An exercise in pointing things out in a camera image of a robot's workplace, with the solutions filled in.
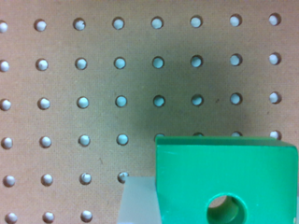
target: brown pegboard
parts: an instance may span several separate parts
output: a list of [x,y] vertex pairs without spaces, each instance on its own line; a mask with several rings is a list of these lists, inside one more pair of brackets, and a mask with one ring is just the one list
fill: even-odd
[[[92,223],[115,223],[123,185],[117,174],[155,175],[154,135],[268,136],[279,130],[282,140],[299,145],[298,118],[298,1],[2,1],[0,20],[8,24],[0,34],[0,60],[9,71],[0,75],[0,98],[12,107],[0,111],[0,137],[13,139],[12,149],[0,151],[0,176],[13,175],[12,188],[0,187],[0,223],[15,213],[18,223],[42,223],[51,211],[54,223],[80,223],[80,213],[93,213]],[[268,18],[277,12],[281,24]],[[229,19],[238,13],[242,24]],[[200,15],[203,24],[194,29],[190,19]],[[164,27],[154,30],[152,18],[160,16]],[[122,17],[125,26],[115,30],[112,21]],[[76,18],[86,28],[73,27]],[[36,20],[47,23],[44,32]],[[281,55],[272,65],[271,53]],[[240,66],[230,57],[239,53]],[[203,66],[191,67],[191,57],[201,55]],[[126,66],[114,67],[117,57]],[[162,69],[153,68],[156,56]],[[75,60],[83,57],[88,67],[79,71]],[[49,69],[36,69],[44,58]],[[278,105],[269,102],[272,91],[282,95]],[[240,92],[241,105],[230,96]],[[196,93],[205,102],[191,103]],[[162,108],[153,105],[155,95],[165,97]],[[124,95],[128,105],[115,106]],[[90,105],[77,107],[85,96]],[[48,110],[37,101],[50,100]],[[120,133],[129,144],[116,143]],[[91,137],[87,147],[78,144],[82,134]],[[48,136],[51,147],[39,145]],[[78,178],[88,172],[93,181],[83,186]],[[44,187],[40,178],[51,174],[54,182]]]

